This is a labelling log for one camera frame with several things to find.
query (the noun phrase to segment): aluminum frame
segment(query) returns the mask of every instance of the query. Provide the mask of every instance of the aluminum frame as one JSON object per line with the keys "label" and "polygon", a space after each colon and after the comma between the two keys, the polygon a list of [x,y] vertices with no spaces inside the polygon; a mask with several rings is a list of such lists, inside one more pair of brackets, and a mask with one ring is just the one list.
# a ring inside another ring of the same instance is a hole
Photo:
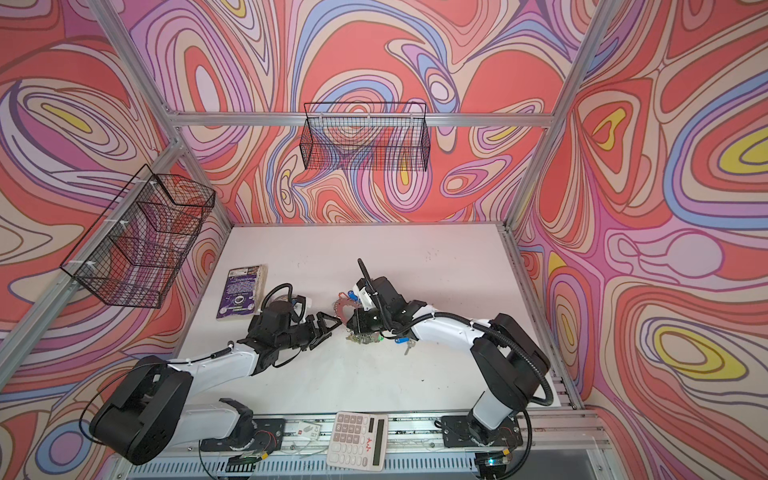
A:
{"label": "aluminum frame", "polygon": [[[221,114],[221,113],[186,113],[186,112],[172,112],[167,105],[167,102],[163,99],[161,93],[157,89],[157,85],[154,83],[154,79],[150,76],[146,65],[141,60],[141,56],[136,49],[130,34],[119,19],[117,12],[112,7],[108,0],[89,0],[91,10],[94,13],[100,26],[104,29],[105,34],[109,38],[110,42],[118,53],[118,56],[126,65],[127,75],[135,82],[138,89],[145,97],[147,104],[160,123],[161,127],[166,131],[168,137],[171,139],[171,144],[166,148],[163,154],[156,159],[153,163],[153,168],[156,171],[167,171],[176,159],[181,159],[184,162],[184,166],[192,175],[193,179],[200,181],[203,184],[211,186],[210,180],[200,167],[200,163],[194,156],[194,152],[189,148],[184,136],[181,134],[181,128],[184,125],[284,125],[293,126],[303,124],[305,117],[303,114],[278,114],[278,113],[258,113],[258,114]],[[509,226],[512,219],[515,218],[518,211],[524,206],[522,202],[528,196],[530,189],[535,185],[535,178],[541,173],[546,161],[546,157],[550,149],[554,145],[554,140],[558,136],[559,130],[564,124],[565,118],[568,114],[575,95],[578,92],[578,88],[581,82],[584,80],[588,67],[594,57],[594,53],[602,40],[607,27],[609,26],[614,13],[617,11],[618,6],[622,3],[622,0],[601,0],[598,4],[595,16],[593,17],[588,30],[585,34],[584,40],[577,53],[576,60],[569,71],[563,88],[555,103],[555,109],[553,114],[429,114],[427,125],[430,126],[528,126],[528,127],[543,127],[547,129],[544,137],[541,140],[539,148],[531,162],[530,167],[526,170],[522,179],[521,186],[518,188],[518,193],[513,200],[510,211],[505,218],[506,230],[501,232],[502,240],[505,245],[505,249],[508,251],[513,269],[518,276],[518,281],[524,277],[528,277],[525,270],[522,268],[520,253],[515,245],[515,242],[511,238],[509,233]],[[173,151],[176,155],[174,158],[169,158],[168,151]],[[120,214],[120,208],[123,205],[130,204],[129,201],[121,202],[110,214],[109,218],[116,217]],[[214,214],[219,217],[222,225],[225,227],[225,237],[228,236],[231,231],[231,223],[229,218],[222,208],[220,202],[216,203],[214,208]],[[78,257],[81,257],[86,251],[84,247]],[[65,274],[61,274],[63,280],[70,280]],[[31,348],[37,343],[39,338],[43,335],[50,323],[61,312],[61,309],[67,304],[68,300],[77,290],[76,284],[71,281],[61,281],[57,278],[55,286],[48,294],[41,300],[39,300],[28,314],[17,324],[17,326],[8,334],[5,341],[0,348],[0,388],[7,382],[12,373],[19,365],[21,365],[23,359],[27,353],[31,351]],[[548,349],[552,351],[553,357],[556,359],[556,363],[559,364],[559,368],[562,370],[562,358],[558,352],[554,350],[554,343],[551,339],[551,333],[545,328],[546,322],[544,320],[544,312],[541,306],[538,305],[538,301],[532,295],[532,284],[528,280],[527,284],[521,281],[521,288],[524,293],[526,304],[529,308],[531,316],[534,318],[534,325],[537,328],[537,334],[539,339],[543,343],[548,343]],[[6,367],[12,366],[16,362],[15,367],[9,369]],[[573,382],[568,376],[563,376],[563,382],[566,390],[571,398],[572,406],[576,409],[582,409],[583,403],[580,396],[576,393]],[[568,414],[577,414],[581,418],[593,418],[594,414],[584,413],[584,411],[574,411],[571,409],[562,410],[546,410],[550,412],[548,415],[553,415],[552,428],[554,430],[573,428],[570,432],[576,436],[584,435],[584,433],[575,427],[569,427],[568,422],[564,421],[563,412]],[[307,419],[307,415],[293,415],[296,416],[296,422],[298,419]],[[599,419],[594,416],[595,421],[599,424]],[[538,426],[534,423],[534,428],[539,430],[546,429],[544,426]],[[592,427],[589,427],[590,435],[592,434]],[[600,435],[606,448],[610,448],[610,442],[600,425],[594,427],[595,431],[602,432]],[[552,448],[564,448],[563,445],[558,445],[556,442],[551,442]],[[534,446],[533,448],[543,448],[543,445]],[[115,468],[112,470],[112,478],[127,478],[130,470],[130,464],[121,459],[116,462]]]}
{"label": "aluminum frame", "polygon": [[[368,114],[324,113],[324,117],[368,117]],[[378,118],[398,117],[403,114],[375,114]],[[285,126],[304,125],[305,114],[300,113],[236,113],[236,112],[183,112],[168,114],[176,126]],[[554,120],[552,114],[435,114],[427,113],[428,127],[542,127],[548,128]]]}
{"label": "aluminum frame", "polygon": [[[152,167],[157,173],[166,173],[181,154],[180,145],[171,142],[163,152],[155,158]],[[146,182],[152,175],[148,171],[139,182]],[[106,220],[96,229],[95,233],[86,240],[81,249],[70,261],[82,262],[88,258],[94,248],[107,236],[113,222],[117,221],[126,209],[133,203],[140,188],[134,186],[123,197],[119,204],[107,215]],[[48,292],[16,323],[0,345],[0,390],[13,377],[27,355],[45,334],[48,327],[61,314],[72,296],[80,289],[79,283],[64,272],[60,272]]]}
{"label": "aluminum frame", "polygon": [[[390,462],[385,473],[447,473],[470,472],[472,470],[475,452],[494,451],[496,449],[446,449],[442,443],[442,433],[435,428],[434,421],[442,415],[466,415],[466,411],[460,412],[391,412],[389,413],[389,434],[387,441],[387,459]],[[595,412],[574,411],[571,409],[531,409],[531,427],[535,430],[534,442],[531,450],[588,450],[594,452],[598,465],[602,462],[604,452],[611,451],[611,443],[607,437],[602,422]],[[286,420],[283,435],[283,447],[273,452],[270,457],[260,464],[256,472],[225,472],[223,467],[228,454],[207,454],[203,457],[212,475],[217,477],[250,477],[261,475],[275,475],[282,470],[288,475],[355,475],[361,472],[339,468],[326,468],[324,465],[325,451],[328,448],[329,438],[332,434],[334,414],[306,414],[306,415],[263,415]],[[527,435],[525,421],[520,418],[523,437]],[[298,436],[300,422],[319,423],[321,425],[320,437],[316,441],[308,442],[304,437]],[[465,461],[463,465],[446,465],[444,462],[435,462],[440,455],[444,458],[459,457]],[[393,465],[396,460],[416,459],[418,462],[401,462]],[[144,465],[133,466],[124,458],[116,458],[111,471],[106,478],[113,480],[127,480],[128,478],[189,478],[191,476],[205,476],[200,468],[200,459],[197,456],[197,444],[177,445],[164,450],[158,457]],[[293,463],[290,470],[285,468],[285,462]],[[611,480],[606,475],[596,475],[600,480]]]}
{"label": "aluminum frame", "polygon": [[536,180],[543,173],[547,156],[555,146],[560,130],[565,125],[565,119],[571,106],[573,106],[578,89],[587,77],[598,47],[622,3],[624,0],[600,0],[598,3],[594,16],[587,27],[587,32],[584,34],[584,40],[579,46],[576,59],[568,72],[563,88],[560,90],[558,100],[555,102],[552,124],[544,133],[544,137],[541,139],[533,159],[531,159],[531,164],[525,170],[518,191],[515,193],[515,198],[512,199],[512,205],[505,217],[504,225],[510,226],[512,224],[520,213],[519,210],[525,206],[525,198],[528,198],[531,193],[530,190],[536,185]]}
{"label": "aluminum frame", "polygon": [[[88,0],[88,4],[91,6],[91,12],[93,12],[96,21],[101,26],[101,29],[104,30],[109,42],[112,43],[112,47],[114,47],[118,57],[123,61],[127,76],[135,82],[157,122],[171,140],[178,141],[183,146],[184,154],[191,159],[187,161],[187,158],[182,156],[180,161],[187,168],[190,176],[192,176],[192,180],[214,188],[210,178],[203,171],[200,162],[197,161],[194,152],[181,134],[181,128],[171,123],[168,116],[170,108],[157,89],[157,85],[154,83],[154,79],[150,75],[147,66],[141,60],[136,44],[131,40],[131,34],[128,33],[123,21],[120,20],[120,16],[114,10],[112,3],[109,0]],[[230,222],[227,212],[218,199],[214,204],[214,214],[219,217],[222,225],[231,230],[232,222]]]}

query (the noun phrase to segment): table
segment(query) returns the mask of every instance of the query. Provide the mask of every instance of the table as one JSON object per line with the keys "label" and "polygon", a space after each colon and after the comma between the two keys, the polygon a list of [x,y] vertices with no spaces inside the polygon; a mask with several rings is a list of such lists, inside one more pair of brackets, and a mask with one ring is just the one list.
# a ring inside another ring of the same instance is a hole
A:
{"label": "table", "polygon": [[[536,340],[494,224],[235,227],[178,356],[213,352],[227,340],[245,337],[247,319],[216,320],[230,269],[266,264],[265,291],[292,283],[294,295],[312,299],[308,313],[333,314],[339,292],[351,290],[362,276],[358,257],[372,278],[386,276],[406,301],[424,300],[468,318],[507,313]],[[406,356],[405,344],[359,345],[347,335],[340,326],[318,348],[283,368],[224,383],[187,402],[230,397],[256,415],[435,412],[469,410],[485,389],[469,351],[417,342]],[[280,361],[295,353],[281,352]],[[541,388],[537,396],[543,396]],[[559,405],[555,396],[553,406]]]}

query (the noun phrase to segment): wall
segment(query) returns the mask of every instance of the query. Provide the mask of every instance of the wall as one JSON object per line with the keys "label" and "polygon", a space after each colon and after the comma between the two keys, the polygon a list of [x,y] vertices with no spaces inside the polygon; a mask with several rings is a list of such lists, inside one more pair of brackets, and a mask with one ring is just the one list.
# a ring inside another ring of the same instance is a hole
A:
{"label": "wall", "polygon": [[235,223],[503,221],[537,127],[432,130],[427,171],[304,170],[296,127],[189,127],[184,135]]}
{"label": "wall", "polygon": [[[479,0],[125,5],[121,18],[170,108],[197,112],[415,99],[434,112],[551,112],[594,10]],[[431,133],[427,172],[371,174],[303,171],[300,128],[184,132],[235,222],[503,220],[541,129]]]}
{"label": "wall", "polygon": [[[166,142],[81,2],[3,3],[0,45],[5,338],[74,242]],[[81,437],[80,411],[136,358],[170,354],[222,236],[211,217],[161,309],[104,306],[83,290],[75,294],[0,393],[0,477],[98,476],[110,452]]]}
{"label": "wall", "polygon": [[768,4],[631,0],[515,221],[632,478],[768,476]]}

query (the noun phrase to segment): wire mesh basket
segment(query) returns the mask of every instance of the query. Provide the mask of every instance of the wire mesh basket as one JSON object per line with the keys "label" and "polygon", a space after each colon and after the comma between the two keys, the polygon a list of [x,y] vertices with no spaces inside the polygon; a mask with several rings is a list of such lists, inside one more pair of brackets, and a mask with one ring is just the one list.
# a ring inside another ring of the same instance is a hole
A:
{"label": "wire mesh basket", "polygon": [[106,305],[160,308],[214,201],[209,187],[152,174],[76,271],[61,268]]}
{"label": "wire mesh basket", "polygon": [[422,102],[304,104],[300,150],[306,170],[424,170],[429,164]]}

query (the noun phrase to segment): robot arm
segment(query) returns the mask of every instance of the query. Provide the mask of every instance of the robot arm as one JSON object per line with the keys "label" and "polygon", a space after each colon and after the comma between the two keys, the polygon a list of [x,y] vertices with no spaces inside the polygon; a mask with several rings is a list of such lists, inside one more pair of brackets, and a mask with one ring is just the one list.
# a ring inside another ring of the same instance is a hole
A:
{"label": "robot arm", "polygon": [[169,445],[203,439],[246,449],[255,436],[253,413],[246,406],[232,399],[184,404],[188,396],[264,371],[275,364],[280,350],[311,350],[329,338],[341,321],[322,312],[317,321],[312,315],[298,316],[294,310],[299,305],[303,312],[305,301],[290,295],[269,306],[265,301],[245,339],[210,355],[170,362],[156,356],[139,360],[94,416],[91,435],[134,465],[149,462]]}
{"label": "robot arm", "polygon": [[[396,336],[469,351],[475,358],[488,385],[466,419],[468,436],[475,443],[491,445],[501,423],[525,410],[531,401],[552,404],[552,391],[544,377],[549,359],[512,317],[499,313],[493,320],[469,320],[438,312],[419,300],[407,303],[386,277],[371,280],[360,259],[358,263],[365,278],[353,292],[362,307],[356,309],[348,327],[361,333],[388,329]],[[499,349],[505,347],[509,353]],[[544,399],[534,397],[540,385]]]}
{"label": "robot arm", "polygon": [[[419,300],[407,303],[385,277],[371,280],[359,263],[366,278],[354,292],[363,307],[355,311],[348,328],[355,333],[388,330],[399,337],[469,351],[475,358],[488,385],[462,423],[475,444],[493,445],[501,423],[530,401],[551,404],[544,378],[549,360],[510,316],[499,313],[493,320],[468,320]],[[287,300],[267,305],[286,286]],[[317,322],[311,315],[304,319],[306,299],[292,299],[291,292],[292,287],[283,284],[268,293],[247,337],[222,350],[171,362],[156,356],[141,359],[99,409],[89,427],[91,434],[135,465],[149,462],[166,446],[201,439],[221,439],[233,450],[247,449],[255,432],[253,413],[246,406],[232,399],[184,404],[189,395],[275,365],[282,349],[314,349],[341,324],[324,313],[317,314]],[[296,313],[298,306],[301,314]],[[331,326],[326,325],[329,319],[334,322]],[[511,351],[504,354],[500,347]],[[540,384],[546,399],[534,397]]]}

